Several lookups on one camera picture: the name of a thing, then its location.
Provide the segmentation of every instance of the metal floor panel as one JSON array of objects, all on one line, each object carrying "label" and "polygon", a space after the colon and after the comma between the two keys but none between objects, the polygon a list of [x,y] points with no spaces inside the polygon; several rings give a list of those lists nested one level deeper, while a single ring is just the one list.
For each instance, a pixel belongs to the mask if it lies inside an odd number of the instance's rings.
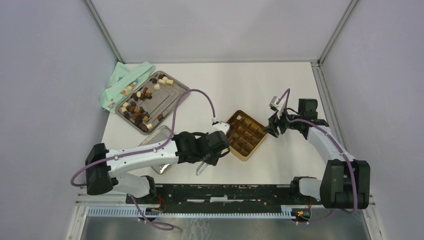
[{"label": "metal floor panel", "polygon": [[[313,209],[312,220],[329,213]],[[83,240],[369,240],[361,211],[355,216],[338,210],[329,219],[310,225],[297,225],[287,219],[237,218],[158,218],[178,227],[161,231],[134,217],[90,217],[85,221]]]}]

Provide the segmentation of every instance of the black motor joint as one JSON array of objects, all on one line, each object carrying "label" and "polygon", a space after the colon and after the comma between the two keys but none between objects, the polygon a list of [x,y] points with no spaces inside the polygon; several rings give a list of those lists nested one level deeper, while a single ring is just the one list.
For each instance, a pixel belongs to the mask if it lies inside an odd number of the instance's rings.
[{"label": "black motor joint", "polygon": [[328,123],[324,119],[318,119],[318,101],[316,99],[311,98],[300,98],[298,103],[297,112],[299,115],[288,114],[285,109],[280,118],[277,117],[277,111],[268,119],[268,126],[266,126],[263,130],[266,133],[271,134],[275,138],[278,138],[280,133],[284,134],[287,129],[298,130],[303,137],[307,139],[308,130],[311,127],[309,124],[295,121],[289,122],[296,119],[307,120],[309,122],[314,123],[318,126],[326,126],[328,127]]},{"label": "black motor joint", "polygon": [[223,131],[212,133],[187,132],[174,135],[178,163],[205,162],[216,166],[219,158],[229,153],[230,142]]}]

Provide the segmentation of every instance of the white table surface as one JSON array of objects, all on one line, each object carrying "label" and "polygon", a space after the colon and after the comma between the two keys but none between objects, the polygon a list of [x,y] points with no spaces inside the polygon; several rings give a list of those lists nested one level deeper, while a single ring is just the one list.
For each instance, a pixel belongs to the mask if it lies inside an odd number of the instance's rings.
[{"label": "white table surface", "polygon": [[[128,64],[135,68],[138,64]],[[237,110],[242,110],[262,125],[268,124],[273,114],[269,103],[273,96],[281,96],[291,88],[288,106],[297,110],[299,98],[318,100],[318,118],[325,119],[317,85],[307,62],[265,63],[169,63],[156,64],[156,71],[164,71],[191,89],[200,89],[211,98],[218,120],[227,121]],[[212,111],[206,98],[196,92],[178,107],[175,133],[211,132]],[[162,125],[171,128],[172,115]],[[109,114],[102,142],[108,149],[133,148],[142,135],[116,114]],[[196,164],[176,164],[162,175],[150,167],[131,171],[137,176],[152,176],[163,184],[289,184],[293,177],[322,178],[323,160],[304,137],[295,130],[274,138],[270,134],[251,158],[243,162],[229,153],[219,159],[217,166],[209,166],[196,176]]]}]

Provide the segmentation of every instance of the empty metal tray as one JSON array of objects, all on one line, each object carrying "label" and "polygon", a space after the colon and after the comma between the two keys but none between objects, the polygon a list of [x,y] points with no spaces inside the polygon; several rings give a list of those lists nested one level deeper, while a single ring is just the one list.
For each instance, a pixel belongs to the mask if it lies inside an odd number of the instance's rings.
[{"label": "empty metal tray", "polygon": [[[150,136],[148,136],[148,138],[146,138],[139,146],[158,143],[160,141],[166,140],[170,135],[171,135],[171,129],[169,127],[160,126],[154,132],[152,132]],[[161,165],[151,166],[151,168],[157,174],[163,174],[171,166],[172,164],[161,164]]]}]

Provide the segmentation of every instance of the chocolate piece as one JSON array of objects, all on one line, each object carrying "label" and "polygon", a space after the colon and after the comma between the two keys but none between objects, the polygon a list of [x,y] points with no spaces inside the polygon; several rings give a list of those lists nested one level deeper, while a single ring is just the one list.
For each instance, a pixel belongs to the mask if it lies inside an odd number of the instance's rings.
[{"label": "chocolate piece", "polygon": [[145,112],[143,112],[142,114],[141,114],[141,117],[148,117],[148,118],[150,118],[150,115],[149,115],[149,113],[147,112],[147,111],[145,111]]},{"label": "chocolate piece", "polygon": [[136,113],[134,113],[132,116],[131,116],[131,118],[132,118],[132,120],[137,120],[137,118],[138,117],[140,117],[142,114],[140,113],[140,112],[136,112]]},{"label": "chocolate piece", "polygon": [[140,123],[138,127],[145,133],[149,131],[148,127],[144,123]]}]

